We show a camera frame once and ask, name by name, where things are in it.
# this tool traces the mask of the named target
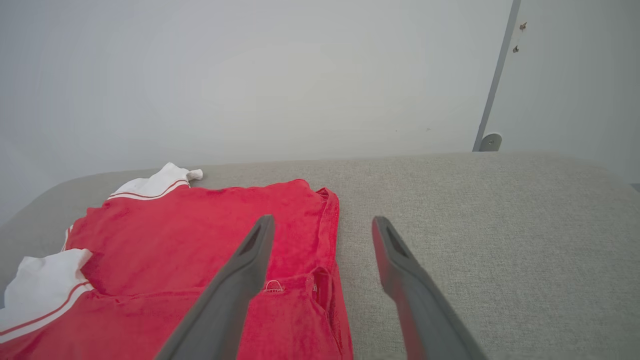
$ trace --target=red stripe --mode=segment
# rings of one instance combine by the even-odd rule
[[[63,307],[65,307],[65,305],[67,305],[69,300],[71,300],[71,295],[73,295],[74,291],[76,291],[80,286],[87,285],[88,283],[89,283],[88,281],[85,281],[82,284],[75,285],[74,288],[71,289],[71,291],[69,292],[69,296],[67,297],[67,300],[64,303],[62,303],[62,305],[59,308],[55,309],[54,311],[51,311],[50,313],[48,313],[46,315],[42,315],[41,317],[39,317],[37,319],[33,319],[30,322],[26,322],[26,323],[22,323],[20,325],[16,325],[16,326],[12,327],[11,329],[7,329],[5,331],[0,331],[0,336],[6,335],[9,332],[16,331],[17,329],[21,329],[21,328],[23,328],[25,326],[31,325],[32,323],[39,322],[40,320],[43,320],[44,318],[47,318],[47,317],[57,313],[58,311],[60,311],[60,309],[62,309]]]
[[[146,197],[146,198],[148,198],[148,199],[152,199],[152,198],[154,198],[154,197],[160,197],[160,196],[164,195],[167,191],[169,191],[169,189],[170,189],[173,185],[175,185],[175,184],[177,184],[177,183],[179,183],[179,182],[181,182],[181,181],[184,181],[187,185],[189,184],[189,181],[186,181],[185,179],[180,179],[180,180],[176,180],[173,184],[171,184],[171,185],[170,185],[170,186],[169,186],[165,191],[163,191],[163,192],[162,192],[162,194],[160,194],[160,195],[155,195],[155,196],[146,196],[146,195],[140,195],[140,194],[137,194],[137,193],[122,192],[122,193],[115,193],[115,194],[113,194],[113,195],[110,195],[110,196],[107,198],[107,200],[108,200],[108,199],[110,199],[110,198],[112,198],[112,197],[114,197],[114,196],[116,196],[116,195],[122,195],[122,194],[135,195],[135,196],[138,196],[138,197]]]

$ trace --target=gray fabric surface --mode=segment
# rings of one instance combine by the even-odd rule
[[[195,186],[304,178],[339,196],[337,261],[359,358],[404,351],[395,305],[378,280],[374,215],[393,222],[489,357],[640,351],[640,193],[601,167],[484,152],[201,168]],[[34,200],[0,227],[0,285],[22,256],[58,251],[87,207],[154,171],[75,179]]]

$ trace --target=gray vertical strip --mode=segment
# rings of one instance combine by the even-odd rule
[[[484,106],[482,120],[480,120],[480,127],[478,128],[478,135],[476,136],[476,143],[474,144],[473,151],[480,150],[480,143],[484,136],[486,122],[489,121],[489,114],[491,113],[491,107],[493,106],[493,100],[495,99],[495,92],[498,90],[498,83],[500,83],[500,75],[502,75],[502,68],[504,68],[504,60],[506,60],[507,52],[509,51],[511,34],[513,34],[513,29],[516,26],[516,17],[518,17],[518,10],[520,9],[520,1],[521,0],[513,0],[513,4],[511,4],[511,12],[509,13],[509,20],[507,20],[507,30],[504,32],[504,38],[502,39],[502,47],[500,48],[500,54],[498,55],[498,64],[495,66],[493,81],[489,88],[489,96],[486,98],[486,105]]]

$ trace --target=red fabric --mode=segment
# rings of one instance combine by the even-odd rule
[[[264,214],[276,223],[267,280],[284,291],[251,301],[238,358],[353,358],[335,262],[338,198],[304,180],[180,186],[159,199],[115,198],[88,209],[66,249],[93,252],[82,272],[95,289],[45,327],[1,344],[0,354],[153,358]]]

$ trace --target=white wall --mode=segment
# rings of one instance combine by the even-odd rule
[[[167,161],[470,151],[510,6],[4,1],[0,223],[67,179]]]
[[[485,134],[640,183],[640,2],[522,0]]]

